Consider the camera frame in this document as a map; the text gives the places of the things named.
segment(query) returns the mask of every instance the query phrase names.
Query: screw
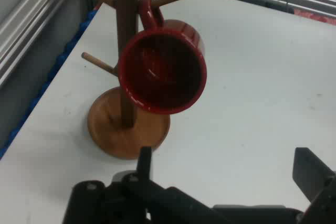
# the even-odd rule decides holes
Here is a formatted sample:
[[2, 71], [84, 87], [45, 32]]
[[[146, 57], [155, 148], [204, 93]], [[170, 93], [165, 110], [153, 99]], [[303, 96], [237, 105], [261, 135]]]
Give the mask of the screw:
[[97, 186], [95, 184], [92, 184], [92, 183], [88, 183], [88, 185], [86, 186], [86, 188], [88, 190], [96, 190], [97, 189]]
[[329, 177], [324, 181], [324, 186], [327, 187], [331, 184], [331, 182], [335, 179], [335, 177]]
[[296, 221], [300, 222], [300, 220], [302, 219], [303, 213], [299, 213], [296, 215]]
[[138, 182], [138, 181], [139, 181], [139, 179], [136, 176], [134, 176], [133, 174], [131, 174], [130, 182]]

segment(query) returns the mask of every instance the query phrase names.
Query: mug handle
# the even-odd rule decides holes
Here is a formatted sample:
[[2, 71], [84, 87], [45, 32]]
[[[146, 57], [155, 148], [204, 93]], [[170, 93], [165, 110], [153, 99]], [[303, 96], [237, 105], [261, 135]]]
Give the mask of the mug handle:
[[164, 19], [160, 8], [152, 7], [153, 0], [139, 0], [139, 15], [145, 30], [163, 27]]

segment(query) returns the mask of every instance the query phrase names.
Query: wooden post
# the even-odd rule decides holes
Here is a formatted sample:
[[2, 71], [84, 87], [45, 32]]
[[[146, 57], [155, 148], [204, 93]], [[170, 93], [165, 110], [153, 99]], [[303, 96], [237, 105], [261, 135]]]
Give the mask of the wooden post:
[[[115, 0], [115, 7], [120, 57], [128, 41], [138, 32], [138, 0]], [[120, 103], [122, 126], [125, 128], [133, 127], [136, 119], [136, 108], [124, 91], [121, 91]]]

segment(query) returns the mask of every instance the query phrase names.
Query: table surface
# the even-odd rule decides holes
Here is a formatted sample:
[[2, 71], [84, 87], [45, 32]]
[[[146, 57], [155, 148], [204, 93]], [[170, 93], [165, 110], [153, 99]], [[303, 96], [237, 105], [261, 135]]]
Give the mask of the table surface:
[[[182, 0], [161, 10], [199, 31], [208, 79], [201, 98], [171, 116], [153, 153], [153, 180], [208, 206], [305, 210], [291, 178], [295, 148], [336, 167], [336, 28], [236, 0]], [[83, 51], [115, 65], [110, 7], [99, 9], [0, 161], [3, 223], [61, 223], [73, 185], [108, 185], [135, 169], [136, 161], [108, 156], [91, 140], [88, 111], [118, 80], [83, 60]]]

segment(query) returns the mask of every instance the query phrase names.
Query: red mug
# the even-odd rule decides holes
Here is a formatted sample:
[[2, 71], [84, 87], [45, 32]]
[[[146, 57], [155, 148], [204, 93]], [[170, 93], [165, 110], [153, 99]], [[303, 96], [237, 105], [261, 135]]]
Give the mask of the red mug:
[[124, 48], [119, 81], [141, 109], [174, 114], [188, 109], [204, 90], [204, 44], [195, 28], [179, 20], [164, 20], [151, 2], [139, 0], [144, 31]]

